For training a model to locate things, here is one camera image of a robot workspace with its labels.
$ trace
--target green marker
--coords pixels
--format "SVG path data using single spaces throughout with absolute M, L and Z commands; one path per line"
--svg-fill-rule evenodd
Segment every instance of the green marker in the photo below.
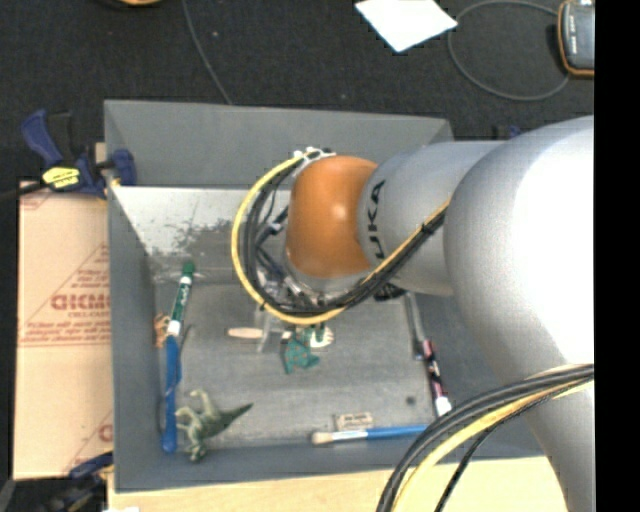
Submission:
M 179 336 L 182 330 L 182 320 L 184 318 L 184 310 L 191 292 L 191 284 L 193 283 L 193 273 L 195 265 L 192 261 L 186 262 L 182 266 L 182 275 L 180 276 L 180 284 L 178 286 L 178 294 L 173 303 L 173 310 L 167 327 L 168 336 Z

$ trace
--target pen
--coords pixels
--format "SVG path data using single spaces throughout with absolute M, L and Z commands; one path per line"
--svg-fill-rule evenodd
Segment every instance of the pen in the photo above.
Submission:
M 184 310 L 189 299 L 191 285 L 193 283 L 194 264 L 187 262 L 182 267 L 178 293 L 173 304 L 169 325 L 167 327 L 167 338 L 165 340 L 167 378 L 165 382 L 165 427 L 162 433 L 162 449 L 166 453 L 173 453 L 178 447 L 178 426 L 176 421 L 176 398 L 175 389 L 182 379 L 182 368 L 180 365 L 180 347 L 177 338 L 182 331 Z
M 444 391 L 442 385 L 442 377 L 440 376 L 440 367 L 436 361 L 436 353 L 433 342 L 427 338 L 422 342 L 422 352 L 427 365 L 427 373 L 429 374 L 429 385 L 431 386 L 431 394 L 433 404 L 438 417 L 448 413 L 451 410 L 451 402 Z

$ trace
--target black device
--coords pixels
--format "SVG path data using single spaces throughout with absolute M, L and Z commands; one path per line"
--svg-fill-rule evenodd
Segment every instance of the black device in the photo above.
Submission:
M 593 76 L 596 62 L 595 3 L 563 2 L 558 12 L 558 38 L 567 70 L 578 76 Z

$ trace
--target blue clamp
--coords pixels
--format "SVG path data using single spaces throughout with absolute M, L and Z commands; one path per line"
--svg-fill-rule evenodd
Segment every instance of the blue clamp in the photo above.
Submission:
M 101 173 L 104 169 L 115 169 L 121 185 L 136 184 L 136 167 L 128 150 L 115 150 L 109 160 L 100 163 L 94 162 L 88 152 L 74 156 L 69 148 L 55 143 L 44 109 L 25 119 L 21 131 L 27 145 L 44 161 L 42 181 L 55 192 L 78 192 L 105 199 L 107 184 Z M 70 146 L 67 132 L 58 130 L 57 135 Z

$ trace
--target cardboard box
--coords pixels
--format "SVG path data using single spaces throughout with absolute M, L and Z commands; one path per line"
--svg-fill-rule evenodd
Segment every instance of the cardboard box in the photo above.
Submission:
M 63 476 L 112 449 L 106 201 L 20 202 L 13 478 Z

